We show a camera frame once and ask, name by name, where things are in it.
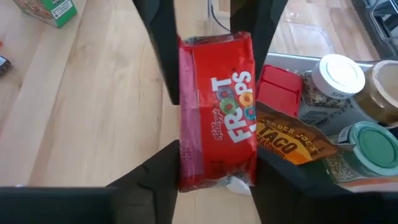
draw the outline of black cable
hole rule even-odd
[[[219,20],[217,19],[217,17],[214,15],[214,9],[213,9],[213,2],[212,0],[210,0],[210,12],[211,12],[211,16],[213,16],[213,19],[216,21],[216,23],[218,25],[220,25],[224,30],[227,30],[228,32],[231,32],[227,27],[225,27],[222,23],[219,22]]]

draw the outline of red container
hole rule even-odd
[[[265,65],[257,83],[256,100],[289,116],[297,117],[302,79],[291,72]]]

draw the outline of froot loops cereal bag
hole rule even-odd
[[[256,169],[255,73],[251,36],[180,41],[181,192],[252,185]]]

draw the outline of green jar lid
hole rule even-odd
[[[356,123],[349,141],[357,145],[354,153],[368,169],[379,175],[398,174],[398,140],[386,128],[368,121]]]

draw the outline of wooden countertop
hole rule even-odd
[[[147,32],[131,0],[74,0],[56,29],[0,2],[0,185],[104,186],[178,138]],[[185,38],[213,34],[204,0],[175,0]],[[179,194],[174,223],[259,223],[251,197]]]

